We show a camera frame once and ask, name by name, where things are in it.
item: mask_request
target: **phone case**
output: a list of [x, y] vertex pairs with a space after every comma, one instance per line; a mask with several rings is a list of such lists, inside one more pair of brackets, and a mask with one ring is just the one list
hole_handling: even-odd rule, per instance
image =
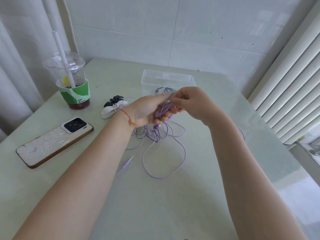
[[70, 147], [94, 128], [87, 125], [74, 134], [67, 133], [61, 126], [39, 136], [38, 138], [20, 146], [16, 153], [29, 168], [37, 168], [64, 149]]

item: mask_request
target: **table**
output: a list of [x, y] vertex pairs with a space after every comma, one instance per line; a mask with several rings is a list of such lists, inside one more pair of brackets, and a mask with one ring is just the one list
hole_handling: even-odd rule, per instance
[[[88, 108], [71, 110], [56, 93], [0, 144], [1, 239], [13, 237], [46, 191], [97, 136], [107, 122], [100, 115], [104, 103], [115, 95], [141, 96], [144, 69], [192, 75], [243, 131], [251, 152], [308, 238], [320, 236], [320, 188], [226, 76], [95, 58], [85, 67], [91, 92]], [[19, 146], [76, 116], [92, 124], [94, 132], [37, 169], [27, 168], [16, 155]], [[115, 176], [91, 240], [238, 239], [209, 130], [187, 113], [174, 121], [186, 128], [186, 135], [178, 138], [186, 148], [186, 163], [168, 179], [155, 180], [142, 167], [142, 152], [150, 140], [125, 151], [120, 165], [133, 159]], [[137, 143], [132, 137], [128, 147]], [[166, 139], [147, 151], [145, 161], [151, 173], [165, 176], [183, 156], [179, 145]]]

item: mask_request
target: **forearm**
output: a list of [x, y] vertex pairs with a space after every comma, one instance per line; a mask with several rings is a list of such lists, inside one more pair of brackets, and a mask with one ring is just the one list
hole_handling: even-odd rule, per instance
[[219, 109], [211, 120], [212, 141], [239, 239], [305, 239], [232, 120]]
[[87, 240], [133, 126], [117, 113], [46, 193], [14, 239]]

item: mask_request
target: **smartphone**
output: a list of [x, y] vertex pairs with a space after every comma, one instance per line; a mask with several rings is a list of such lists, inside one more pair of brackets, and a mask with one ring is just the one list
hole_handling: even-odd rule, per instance
[[27, 167], [37, 168], [93, 130], [87, 121], [76, 117], [20, 146], [16, 153]]

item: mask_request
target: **radiator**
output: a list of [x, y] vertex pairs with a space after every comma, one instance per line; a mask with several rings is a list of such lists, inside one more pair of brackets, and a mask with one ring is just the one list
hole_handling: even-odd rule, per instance
[[320, 123], [320, 0], [248, 101], [284, 144]]

